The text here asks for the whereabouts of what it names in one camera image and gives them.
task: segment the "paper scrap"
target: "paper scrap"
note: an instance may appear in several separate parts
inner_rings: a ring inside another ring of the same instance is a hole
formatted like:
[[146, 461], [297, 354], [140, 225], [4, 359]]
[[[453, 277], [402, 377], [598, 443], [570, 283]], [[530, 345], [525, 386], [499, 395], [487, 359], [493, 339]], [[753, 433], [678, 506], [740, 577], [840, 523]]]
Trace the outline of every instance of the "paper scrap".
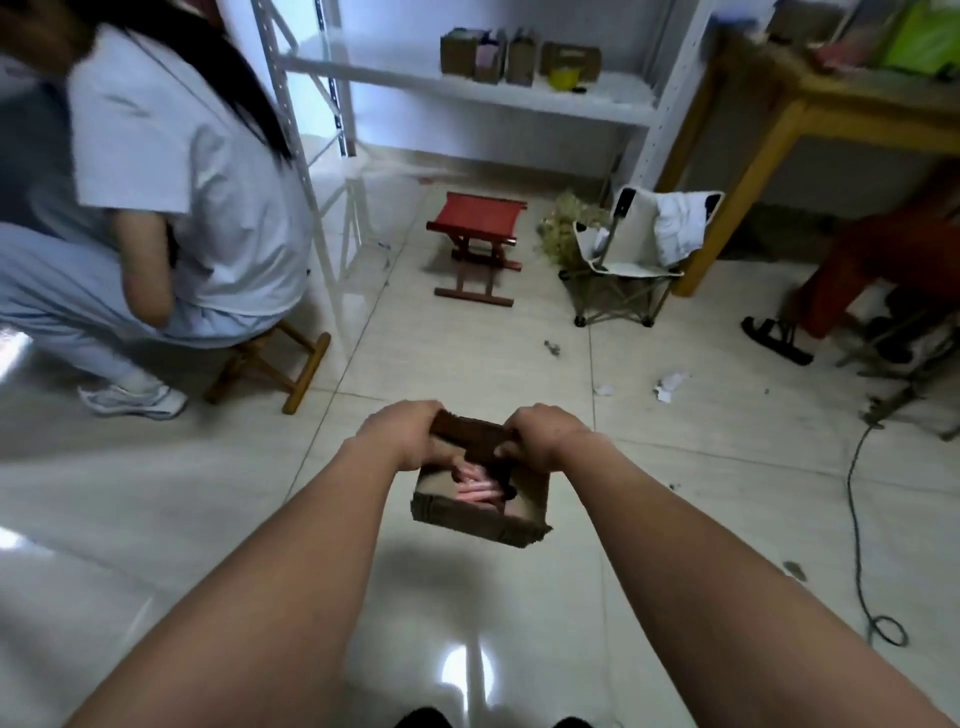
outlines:
[[673, 393], [688, 379], [690, 379], [688, 372], [671, 372], [662, 377], [660, 383], [654, 387], [654, 392], [657, 393], [657, 399], [669, 404], [673, 401]]

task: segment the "shoe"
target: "shoe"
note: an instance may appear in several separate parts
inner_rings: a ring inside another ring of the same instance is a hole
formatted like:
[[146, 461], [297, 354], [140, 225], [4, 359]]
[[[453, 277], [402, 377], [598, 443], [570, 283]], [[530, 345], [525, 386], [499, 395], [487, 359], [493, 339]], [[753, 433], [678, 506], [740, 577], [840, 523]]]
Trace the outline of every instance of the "shoe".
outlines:
[[444, 714], [436, 708], [418, 708], [405, 717], [396, 728], [451, 728]]
[[111, 384], [104, 389], [78, 388], [80, 399], [101, 417], [139, 415], [151, 420], [173, 420], [187, 404], [187, 396], [160, 384], [152, 392], [136, 395]]
[[785, 324], [779, 319], [764, 319], [758, 322], [753, 316], [748, 316], [740, 322], [740, 328], [761, 347], [778, 353], [794, 364], [805, 367], [813, 361], [813, 354], [793, 343], [797, 335], [795, 324]]
[[585, 720], [581, 720], [578, 717], [565, 717], [553, 728], [593, 728]]

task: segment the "white shelf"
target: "white shelf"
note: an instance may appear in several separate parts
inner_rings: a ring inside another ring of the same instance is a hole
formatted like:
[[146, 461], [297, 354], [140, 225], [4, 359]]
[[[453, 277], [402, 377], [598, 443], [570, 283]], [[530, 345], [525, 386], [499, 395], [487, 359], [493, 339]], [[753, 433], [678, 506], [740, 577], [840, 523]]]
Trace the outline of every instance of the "white shelf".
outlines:
[[532, 87], [479, 84], [440, 72], [440, 40], [436, 47], [404, 46], [383, 38], [346, 36], [330, 31], [313, 36], [281, 56], [281, 69], [359, 84], [426, 91], [441, 96], [546, 111], [647, 127], [653, 124], [656, 97], [650, 86], [630, 73], [605, 71], [585, 94], [556, 91], [542, 76]]

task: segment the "yellow cup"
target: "yellow cup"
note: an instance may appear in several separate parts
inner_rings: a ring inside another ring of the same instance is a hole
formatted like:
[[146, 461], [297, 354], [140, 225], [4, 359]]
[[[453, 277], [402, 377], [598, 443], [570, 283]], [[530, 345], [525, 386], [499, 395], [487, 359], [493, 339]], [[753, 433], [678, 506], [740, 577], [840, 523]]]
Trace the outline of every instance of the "yellow cup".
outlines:
[[550, 71], [550, 85], [558, 91], [572, 91], [580, 83], [580, 68], [554, 68]]

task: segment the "light blue pants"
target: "light blue pants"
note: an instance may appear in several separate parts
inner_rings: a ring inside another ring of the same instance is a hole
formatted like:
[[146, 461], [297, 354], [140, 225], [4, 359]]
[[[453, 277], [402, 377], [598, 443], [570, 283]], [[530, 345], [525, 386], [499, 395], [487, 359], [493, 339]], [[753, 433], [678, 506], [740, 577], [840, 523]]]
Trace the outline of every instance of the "light blue pants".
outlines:
[[127, 307], [114, 248], [85, 237], [67, 241], [0, 223], [0, 322], [105, 379], [118, 381], [138, 369], [118, 351], [121, 341], [156, 339], [224, 349], [281, 318], [237, 316], [177, 301], [166, 327], [149, 327]]

